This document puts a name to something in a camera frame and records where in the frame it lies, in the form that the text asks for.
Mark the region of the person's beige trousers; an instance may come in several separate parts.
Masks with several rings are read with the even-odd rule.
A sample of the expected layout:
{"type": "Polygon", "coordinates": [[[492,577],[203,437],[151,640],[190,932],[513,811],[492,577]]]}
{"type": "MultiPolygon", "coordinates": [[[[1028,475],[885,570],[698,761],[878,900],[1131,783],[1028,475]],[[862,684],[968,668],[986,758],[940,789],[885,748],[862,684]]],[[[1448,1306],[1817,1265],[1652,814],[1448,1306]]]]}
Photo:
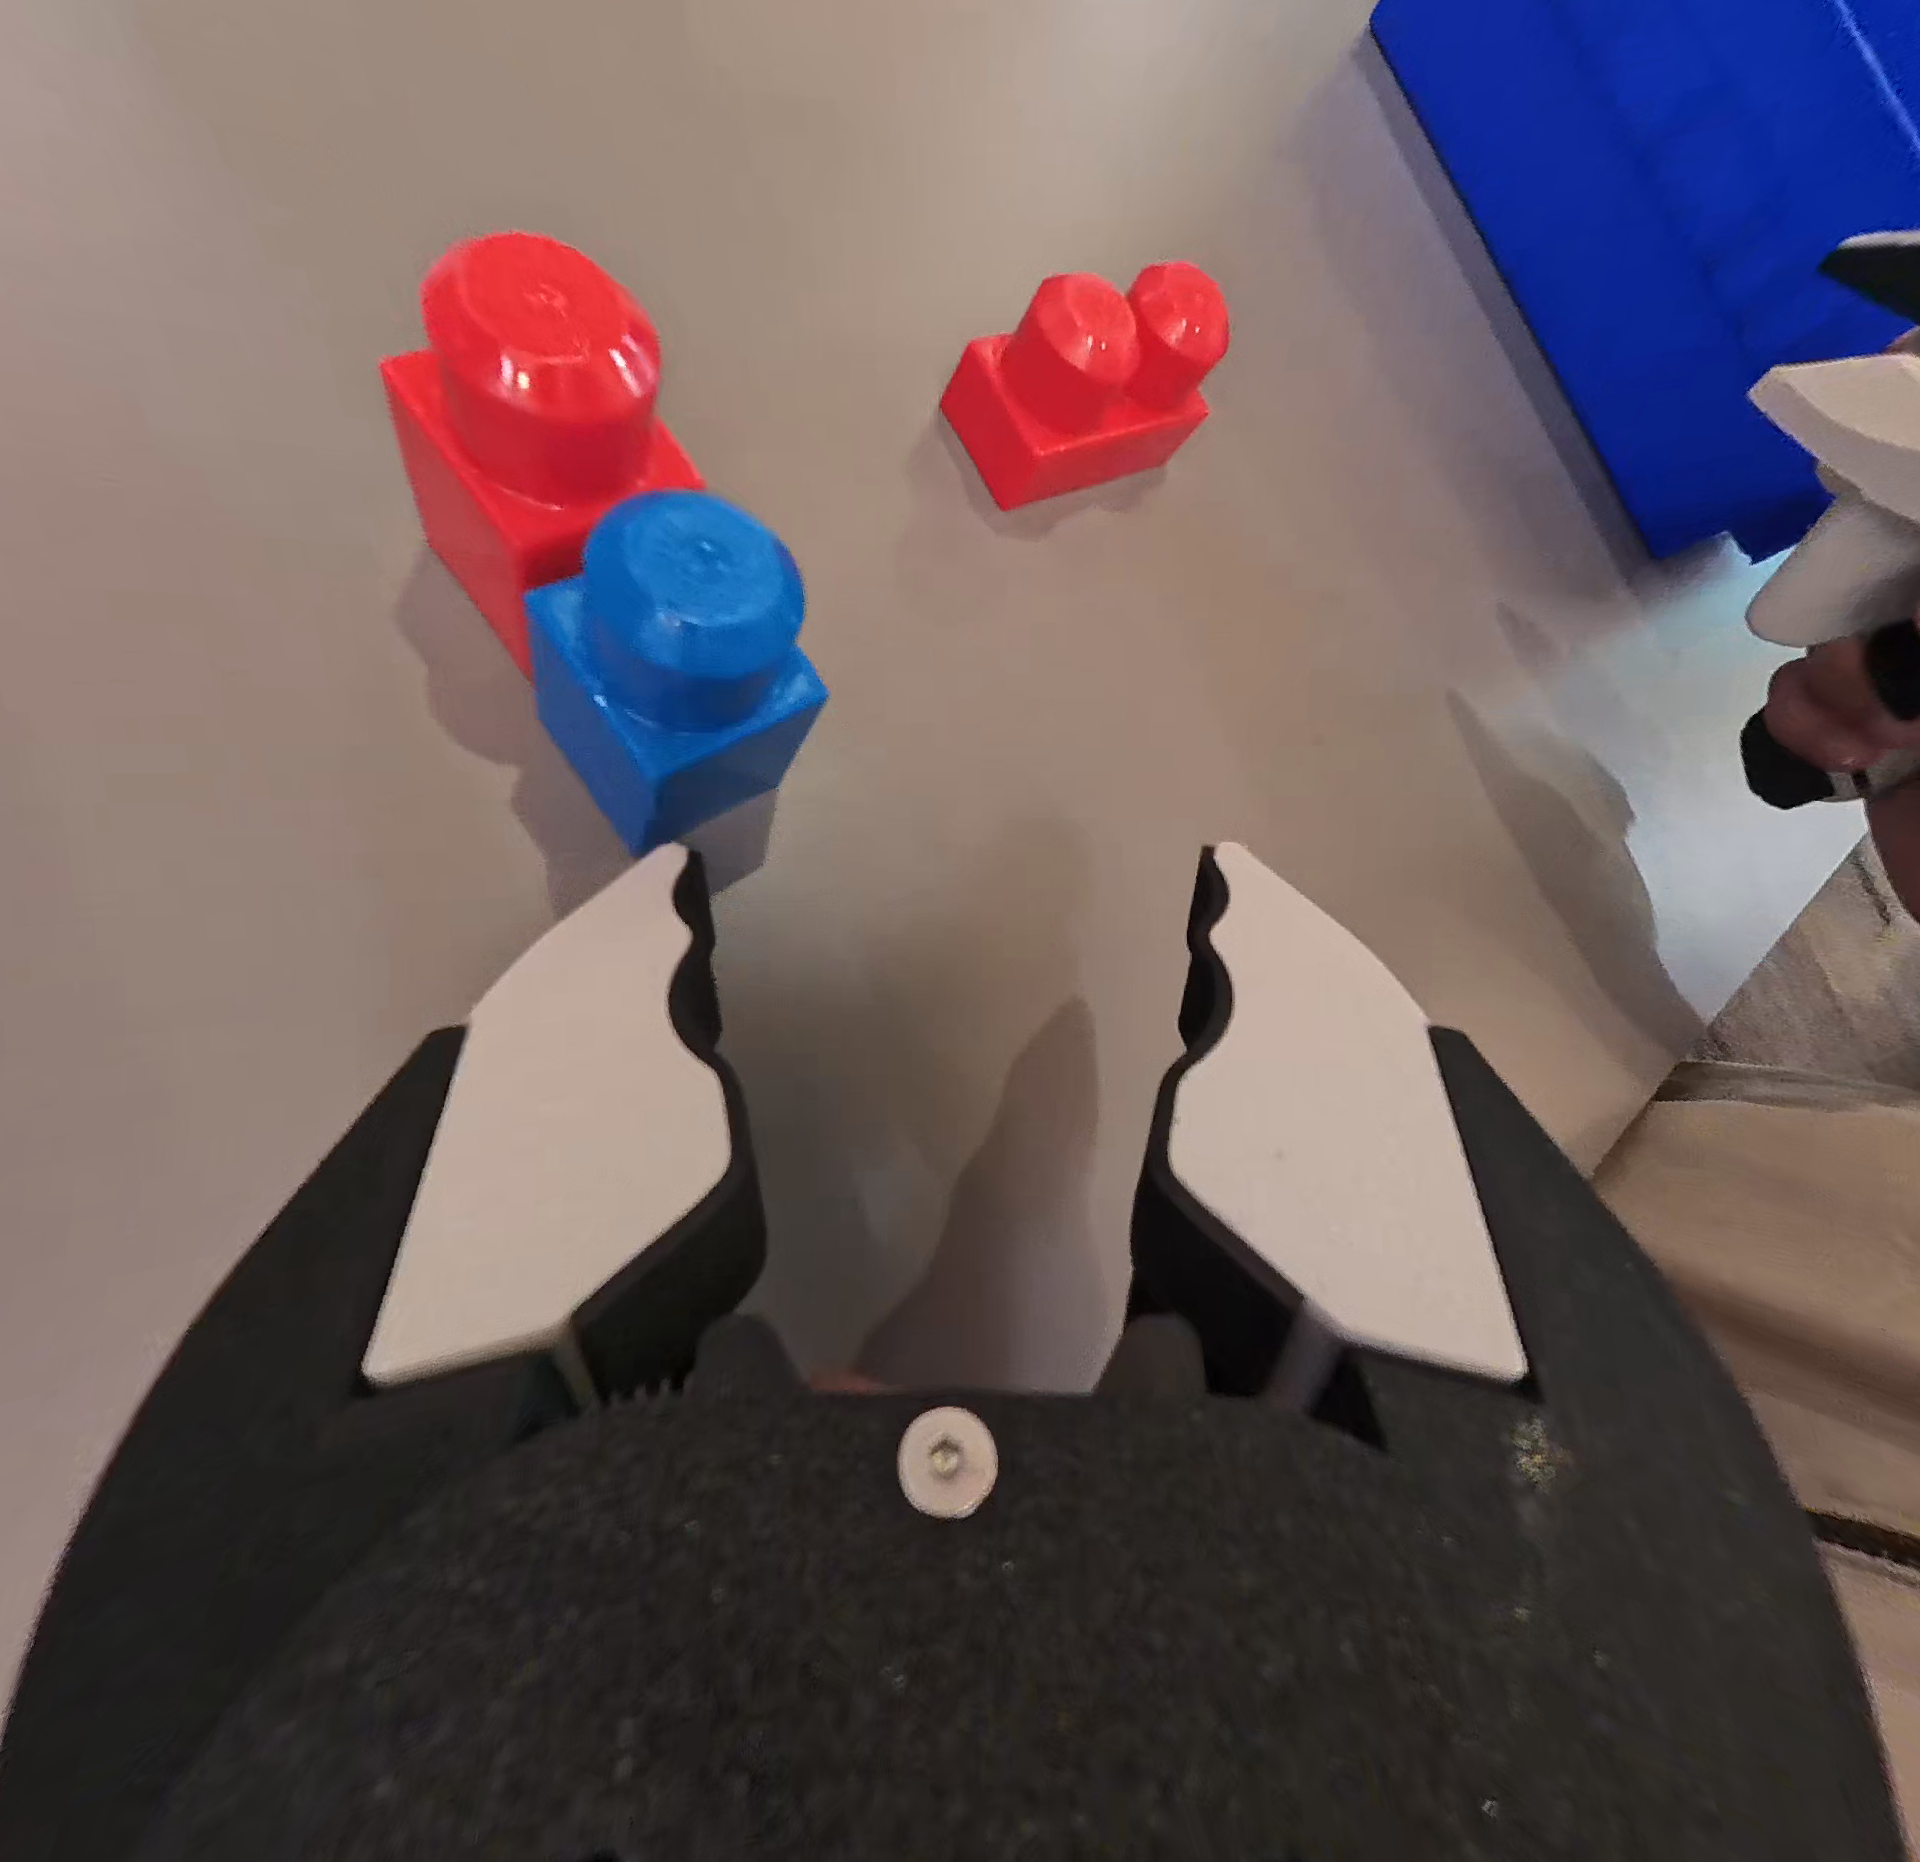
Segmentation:
{"type": "Polygon", "coordinates": [[[1733,1372],[1860,1643],[1914,1659],[1915,1091],[1684,1063],[1598,1191],[1733,1372]]]}

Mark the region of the blue toy block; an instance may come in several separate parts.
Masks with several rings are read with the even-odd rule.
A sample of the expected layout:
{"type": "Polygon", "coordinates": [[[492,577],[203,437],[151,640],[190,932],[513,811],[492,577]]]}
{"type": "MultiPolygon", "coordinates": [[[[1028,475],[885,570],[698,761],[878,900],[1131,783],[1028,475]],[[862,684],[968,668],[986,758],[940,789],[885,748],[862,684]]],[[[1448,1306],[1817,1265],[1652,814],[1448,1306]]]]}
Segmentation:
{"type": "Polygon", "coordinates": [[[536,711],[644,858],[777,794],[829,691],[802,651],[791,552],[708,489],[655,489],[524,601],[536,711]]]}

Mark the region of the blue plastic bin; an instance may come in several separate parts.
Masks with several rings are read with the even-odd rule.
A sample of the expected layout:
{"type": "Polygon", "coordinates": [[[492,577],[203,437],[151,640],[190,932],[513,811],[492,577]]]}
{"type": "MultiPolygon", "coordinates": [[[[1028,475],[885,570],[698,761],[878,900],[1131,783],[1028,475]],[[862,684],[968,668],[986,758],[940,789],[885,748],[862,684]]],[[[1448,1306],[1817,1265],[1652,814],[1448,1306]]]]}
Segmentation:
{"type": "Polygon", "coordinates": [[[1654,558],[1827,504],[1752,407],[1915,314],[1835,283],[1918,221],[1918,0],[1377,0],[1372,33],[1654,558]]]}

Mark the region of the person's right hand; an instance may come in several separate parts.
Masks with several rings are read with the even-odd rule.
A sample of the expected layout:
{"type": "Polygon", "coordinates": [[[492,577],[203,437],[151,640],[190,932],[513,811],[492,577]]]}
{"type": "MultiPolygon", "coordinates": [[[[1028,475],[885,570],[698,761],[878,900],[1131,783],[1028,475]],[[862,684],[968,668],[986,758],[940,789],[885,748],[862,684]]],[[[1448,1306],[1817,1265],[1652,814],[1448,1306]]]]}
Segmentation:
{"type": "Polygon", "coordinates": [[[1875,766],[1865,797],[1866,833],[1884,873],[1884,888],[1912,921],[1918,921],[1918,758],[1875,766]]]}

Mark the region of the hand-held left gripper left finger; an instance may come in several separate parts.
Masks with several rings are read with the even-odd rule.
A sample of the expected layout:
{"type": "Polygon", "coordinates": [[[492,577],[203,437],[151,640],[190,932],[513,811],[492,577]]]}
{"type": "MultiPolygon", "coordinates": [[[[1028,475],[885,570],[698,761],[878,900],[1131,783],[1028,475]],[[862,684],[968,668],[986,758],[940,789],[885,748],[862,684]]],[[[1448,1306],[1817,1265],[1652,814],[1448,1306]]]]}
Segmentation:
{"type": "Polygon", "coordinates": [[[698,852],[656,848],[479,998],[366,1349],[374,1386],[544,1355],[659,1391],[760,1276],[698,852]]]}

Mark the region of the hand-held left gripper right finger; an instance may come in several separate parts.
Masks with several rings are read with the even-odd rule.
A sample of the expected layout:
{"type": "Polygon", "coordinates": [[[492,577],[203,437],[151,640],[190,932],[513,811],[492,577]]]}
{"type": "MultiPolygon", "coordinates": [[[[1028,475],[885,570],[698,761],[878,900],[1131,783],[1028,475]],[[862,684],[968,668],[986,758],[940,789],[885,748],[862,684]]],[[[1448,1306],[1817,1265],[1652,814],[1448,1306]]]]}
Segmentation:
{"type": "Polygon", "coordinates": [[[1323,1391],[1350,1355],[1529,1373],[1422,1007],[1238,842],[1198,858],[1182,1052],[1133,1206],[1133,1298],[1210,1391],[1323,1391]]]}

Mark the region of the red double toy block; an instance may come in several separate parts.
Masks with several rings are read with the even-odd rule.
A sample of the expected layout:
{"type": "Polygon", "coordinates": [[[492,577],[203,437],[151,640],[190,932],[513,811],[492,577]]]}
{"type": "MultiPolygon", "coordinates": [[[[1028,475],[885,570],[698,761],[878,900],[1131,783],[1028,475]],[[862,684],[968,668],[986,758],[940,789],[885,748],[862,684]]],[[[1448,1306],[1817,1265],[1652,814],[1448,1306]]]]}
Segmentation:
{"type": "Polygon", "coordinates": [[[1011,332],[968,341],[940,416],[999,511],[1057,502],[1164,470],[1210,419],[1229,346],[1229,304],[1195,264],[1131,287],[1059,272],[1011,332]]]}

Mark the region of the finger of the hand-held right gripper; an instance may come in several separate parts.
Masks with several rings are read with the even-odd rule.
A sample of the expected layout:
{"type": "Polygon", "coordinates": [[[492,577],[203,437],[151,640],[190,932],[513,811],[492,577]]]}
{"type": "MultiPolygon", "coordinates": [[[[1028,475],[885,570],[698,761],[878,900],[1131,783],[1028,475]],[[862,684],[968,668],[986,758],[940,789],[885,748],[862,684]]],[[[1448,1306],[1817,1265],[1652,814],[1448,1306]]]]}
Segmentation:
{"type": "Polygon", "coordinates": [[[1918,235],[1860,235],[1823,259],[1823,276],[1904,323],[1918,323],[1918,235]]]}
{"type": "Polygon", "coordinates": [[[1830,493],[1754,595],[1754,637],[1807,651],[1914,617],[1918,361],[1850,357],[1775,367],[1750,400],[1812,455],[1830,493]]]}

